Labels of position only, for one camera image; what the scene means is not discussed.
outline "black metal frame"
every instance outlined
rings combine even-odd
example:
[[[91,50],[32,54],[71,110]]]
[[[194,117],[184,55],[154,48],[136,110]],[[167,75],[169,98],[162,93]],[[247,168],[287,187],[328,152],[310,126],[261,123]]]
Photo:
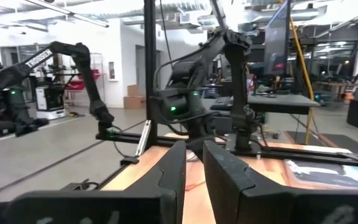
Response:
[[[155,1],[144,0],[144,32],[145,32],[145,54],[146,54],[146,118],[151,120],[151,130],[149,138],[146,144],[145,151],[151,146],[172,147],[178,140],[178,138],[170,138],[165,136],[158,136],[157,134],[157,122],[152,116],[152,97],[153,91],[153,77],[156,69],[156,48],[155,48]],[[118,136],[108,136],[99,133],[96,138],[105,141],[119,141],[126,143],[138,144],[141,134],[136,133],[122,133]],[[226,148],[234,149],[235,141],[228,141]],[[316,151],[302,151],[297,149],[287,149],[279,147],[263,147],[261,150],[252,151],[236,151],[230,150],[237,156],[256,157],[261,156],[263,158],[270,159],[296,159],[310,162],[323,162],[334,164],[345,164],[350,166],[358,166],[358,154],[346,154],[346,153],[329,153],[329,152],[316,152]],[[107,179],[102,181],[98,189],[102,189],[113,178],[118,176],[128,165],[122,165],[111,174]]]

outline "black vertical pole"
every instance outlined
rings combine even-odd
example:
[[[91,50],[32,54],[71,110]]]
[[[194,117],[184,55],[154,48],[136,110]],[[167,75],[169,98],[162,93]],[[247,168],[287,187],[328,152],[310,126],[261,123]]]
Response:
[[[155,48],[155,0],[144,0],[144,47],[146,58],[146,119],[151,120],[151,129],[146,148],[157,143],[157,123],[152,115],[154,96],[154,72],[157,60]]]

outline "wooden table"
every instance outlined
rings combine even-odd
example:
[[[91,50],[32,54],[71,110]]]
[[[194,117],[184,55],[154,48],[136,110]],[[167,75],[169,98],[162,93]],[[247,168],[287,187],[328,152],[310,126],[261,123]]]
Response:
[[[347,149],[302,146],[296,144],[284,144],[269,142],[272,147],[285,147],[299,150],[311,150],[322,152],[350,152]],[[102,190],[124,190],[136,180],[141,178],[149,171],[167,152],[166,147],[153,146],[139,157],[139,163],[130,165],[123,170],[110,183],[105,185]],[[277,159],[256,159],[251,157],[239,157],[248,163],[257,172],[276,181],[279,184],[300,187],[305,189],[322,189],[313,185],[298,184],[287,174],[284,162]],[[205,184],[204,165],[200,161],[188,162],[186,165],[186,193],[185,205],[183,209],[183,224],[214,224],[214,214],[209,200],[208,190]]]

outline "cardboard box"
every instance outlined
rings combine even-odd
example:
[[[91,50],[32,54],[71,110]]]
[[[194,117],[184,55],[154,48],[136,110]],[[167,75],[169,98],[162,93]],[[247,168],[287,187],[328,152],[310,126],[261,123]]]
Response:
[[[125,109],[143,109],[146,108],[146,97],[144,96],[125,96]]]
[[[128,96],[142,96],[142,94],[139,93],[139,87],[137,85],[127,86],[127,92]]]

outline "yellow cable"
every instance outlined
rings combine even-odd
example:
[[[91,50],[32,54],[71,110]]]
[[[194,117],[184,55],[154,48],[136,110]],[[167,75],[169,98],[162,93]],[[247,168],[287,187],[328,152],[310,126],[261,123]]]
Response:
[[[313,89],[311,87],[308,70],[306,69],[305,58],[303,58],[303,52],[302,52],[301,44],[299,43],[298,34],[296,33],[296,28],[293,25],[293,19],[292,19],[291,16],[290,16],[290,28],[291,28],[291,30],[293,32],[293,37],[294,37],[294,40],[295,40],[296,49],[297,49],[298,55],[300,57],[303,76],[305,77],[306,86],[308,87],[308,90],[309,90],[309,97],[310,97],[310,100],[314,100]],[[311,117],[312,116],[313,116],[313,109],[310,108],[309,114],[308,114],[308,123],[306,125],[307,128],[306,128],[305,144],[309,143],[310,122],[311,122]]]

